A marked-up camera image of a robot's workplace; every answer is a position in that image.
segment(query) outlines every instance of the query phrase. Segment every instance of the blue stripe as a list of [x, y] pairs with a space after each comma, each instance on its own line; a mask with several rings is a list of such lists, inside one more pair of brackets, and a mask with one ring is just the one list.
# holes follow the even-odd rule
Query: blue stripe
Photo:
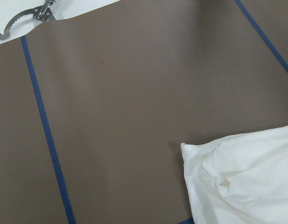
[[63, 176], [63, 173], [62, 173], [62, 170], [61, 170], [59, 158], [58, 158], [58, 155], [56, 153], [56, 147], [55, 147], [54, 139], [52, 137], [52, 133], [51, 133], [50, 126], [49, 126], [49, 121], [47, 119], [47, 115], [46, 115], [46, 112], [45, 112], [44, 103], [43, 103], [43, 100], [42, 100], [40, 88], [39, 88], [38, 81], [37, 81], [36, 74], [35, 74], [35, 70], [34, 70], [34, 67], [33, 67], [31, 55], [30, 55], [30, 52], [28, 50], [28, 43], [27, 43], [27, 40], [26, 40], [25, 36], [21, 37], [21, 44], [22, 44], [24, 56], [26, 58], [28, 71], [30, 73], [30, 78], [31, 78], [31, 81], [32, 81], [33, 89], [34, 89], [34, 94], [35, 94], [35, 97], [36, 97], [38, 110], [39, 110], [40, 117], [41, 117], [41, 122], [42, 122], [42, 125], [43, 125], [43, 129], [44, 129], [47, 145], [49, 147], [51, 160], [52, 160], [52, 163], [54, 165], [54, 170], [55, 170], [55, 174], [56, 174], [56, 180], [58, 182], [58, 186], [59, 186], [59, 190], [60, 190], [60, 193], [61, 193], [63, 205], [64, 205], [66, 216], [67, 216], [67, 219], [68, 219], [68, 223], [69, 224], [76, 224], [76, 221], [75, 221], [75, 218], [74, 218], [74, 215], [73, 215], [72, 206], [71, 206], [71, 203], [70, 203], [70, 200], [69, 200], [69, 197], [68, 197], [68, 193], [67, 193], [67, 188], [66, 188], [64, 176]]
[[278, 50], [274, 47], [274, 45], [270, 42], [269, 38], [265, 35], [265, 33], [262, 31], [260, 26], [257, 24], [257, 22], [253, 19], [251, 14], [248, 12], [248, 10], [245, 8], [245, 6], [241, 3], [240, 0], [234, 0], [235, 3], [238, 5], [242, 13], [246, 16], [246, 18], [249, 20], [251, 25], [254, 27], [254, 29], [257, 31], [259, 36], [262, 38], [264, 43], [268, 46], [270, 51], [273, 53], [273, 55], [276, 57], [276, 59], [280, 62], [280, 64], [283, 66], [285, 71], [288, 73], [288, 64], [284, 60], [284, 58], [280, 55]]
[[181, 222], [179, 224], [195, 224], [195, 223], [194, 223], [194, 219], [191, 217], [187, 220], [184, 220], [183, 222]]

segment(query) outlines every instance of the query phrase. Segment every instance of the blue tape line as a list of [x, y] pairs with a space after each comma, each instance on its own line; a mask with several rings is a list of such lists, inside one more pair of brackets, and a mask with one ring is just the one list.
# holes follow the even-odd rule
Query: blue tape line
[[241, 3], [240, 0], [234, 0], [237, 6], [240, 8], [242, 13], [246, 16], [246, 18], [249, 20], [251, 25], [254, 27], [254, 29], [257, 31], [259, 36], [262, 38], [264, 43], [268, 46], [270, 51], [273, 53], [273, 55], [276, 57], [276, 59], [280, 62], [280, 64], [283, 66], [285, 71], [288, 73], [288, 64], [284, 60], [284, 58], [280, 55], [278, 50], [274, 47], [274, 45], [270, 42], [269, 38], [265, 35], [265, 33], [262, 31], [260, 26], [257, 24], [257, 22], [253, 19], [251, 14], [248, 12], [248, 10], [245, 8], [245, 6]]
[[47, 119], [47, 115], [46, 115], [46, 112], [45, 112], [44, 103], [43, 103], [43, 100], [42, 100], [40, 88], [39, 88], [37, 77], [36, 77], [35, 70], [34, 70], [34, 67], [33, 67], [31, 55], [30, 55], [30, 52], [28, 50], [28, 43], [27, 43], [27, 40], [26, 40], [25, 36], [21, 37], [21, 44], [22, 44], [24, 56], [26, 58], [28, 71], [30, 73], [30, 78], [31, 78], [31, 81], [32, 81], [33, 89], [34, 89], [34, 94], [35, 94], [35, 97], [36, 97], [38, 110], [39, 110], [40, 117], [41, 117], [41, 122], [42, 122], [42, 125], [43, 125], [43, 129], [44, 129], [47, 145], [49, 147], [51, 160], [52, 160], [52, 163], [54, 165], [54, 170], [55, 170], [55, 174], [56, 174], [56, 180], [58, 182], [58, 186], [59, 186], [59, 190], [60, 190], [60, 193], [61, 193], [63, 205], [64, 205], [66, 216], [67, 216], [67, 219], [68, 219], [68, 223], [69, 224], [76, 224], [76, 221], [75, 221], [75, 218], [74, 218], [74, 215], [73, 215], [72, 206], [71, 206], [71, 203], [70, 203], [70, 200], [69, 200], [69, 197], [68, 197], [68, 193], [67, 193], [67, 188], [66, 188], [64, 176], [63, 176], [63, 173], [62, 173], [62, 170], [61, 170], [59, 158], [58, 158], [58, 155], [56, 153], [56, 147], [55, 147], [54, 139], [52, 137], [52, 133], [51, 133], [50, 126], [49, 126], [49, 121]]
[[195, 222], [194, 222], [194, 219], [191, 217], [187, 220], [184, 220], [183, 222], [181, 222], [179, 224], [195, 224]]

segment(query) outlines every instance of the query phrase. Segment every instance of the blue line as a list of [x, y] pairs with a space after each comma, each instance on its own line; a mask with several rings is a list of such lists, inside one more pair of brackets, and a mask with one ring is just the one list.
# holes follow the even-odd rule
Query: blue line
[[43, 129], [44, 129], [47, 145], [49, 147], [51, 160], [52, 160], [52, 163], [54, 165], [54, 170], [55, 170], [55, 174], [56, 174], [56, 180], [58, 182], [58, 186], [59, 186], [59, 190], [60, 190], [60, 193], [61, 193], [63, 205], [64, 205], [66, 216], [67, 216], [67, 219], [68, 219], [68, 223], [69, 224], [76, 224], [76, 221], [75, 221], [75, 218], [74, 218], [74, 214], [73, 214], [73, 210], [72, 210], [72, 206], [71, 206], [71, 203], [70, 203], [70, 200], [69, 200], [69, 197], [68, 197], [68, 193], [67, 193], [67, 188], [66, 188], [64, 176], [63, 176], [63, 173], [62, 173], [62, 170], [61, 170], [59, 158], [58, 158], [58, 155], [56, 153], [56, 147], [55, 147], [54, 139], [52, 137], [52, 133], [51, 133], [50, 126], [49, 126], [49, 121], [48, 121], [47, 116], [46, 116], [44, 103], [43, 103], [43, 100], [42, 100], [40, 88], [39, 88], [37, 77], [36, 77], [35, 70], [34, 70], [34, 67], [33, 67], [31, 55], [30, 55], [30, 52], [28, 50], [28, 43], [27, 43], [27, 40], [26, 40], [25, 36], [21, 37], [21, 44], [22, 44], [24, 56], [26, 58], [28, 71], [30, 73], [30, 78], [31, 78], [31, 81], [32, 81], [33, 89], [34, 89], [34, 94], [35, 94], [35, 97], [36, 97], [38, 110], [39, 110], [39, 113], [40, 113], [40, 117], [41, 117]]
[[265, 33], [262, 31], [260, 26], [257, 24], [257, 22], [253, 19], [251, 14], [248, 12], [248, 10], [245, 8], [245, 6], [241, 3], [240, 0], [234, 0], [235, 3], [238, 5], [242, 13], [246, 16], [246, 18], [249, 20], [251, 25], [254, 27], [254, 29], [257, 31], [259, 36], [262, 38], [264, 43], [268, 46], [270, 51], [273, 53], [273, 55], [276, 57], [276, 59], [280, 62], [280, 64], [283, 66], [285, 71], [288, 73], [288, 64], [284, 60], [284, 58], [280, 55], [278, 50], [274, 47], [274, 45], [270, 42], [269, 38], [265, 35]]
[[194, 223], [194, 219], [191, 217], [187, 220], [184, 220], [183, 222], [181, 222], [179, 224], [195, 224], [195, 223]]

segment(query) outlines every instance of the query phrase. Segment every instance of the white fabric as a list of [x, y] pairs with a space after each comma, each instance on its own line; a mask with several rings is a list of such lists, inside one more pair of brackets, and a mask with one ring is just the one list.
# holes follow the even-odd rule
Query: white fabric
[[288, 126], [181, 149], [195, 224], [288, 224]]
[[[51, 6], [51, 11], [56, 20], [69, 19], [94, 9], [109, 5], [119, 0], [56, 0]], [[18, 13], [43, 5], [45, 0], [0, 0], [0, 33], [4, 34], [4, 29], [8, 22]], [[21, 37], [42, 22], [33, 19], [32, 15], [21, 17], [11, 28], [11, 35], [1, 43]]]

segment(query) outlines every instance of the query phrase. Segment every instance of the curved metal claw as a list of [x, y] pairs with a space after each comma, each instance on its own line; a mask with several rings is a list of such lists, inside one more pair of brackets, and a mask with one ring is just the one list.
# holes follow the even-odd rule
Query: curved metal claw
[[0, 33], [0, 41], [3, 41], [5, 39], [7, 39], [10, 36], [10, 29], [13, 26], [13, 24], [22, 16], [24, 15], [29, 15], [29, 14], [33, 14], [33, 9], [27, 9], [25, 11], [22, 11], [20, 13], [18, 13], [16, 16], [14, 16], [10, 22], [6, 25], [6, 28], [4, 30], [4, 34]]

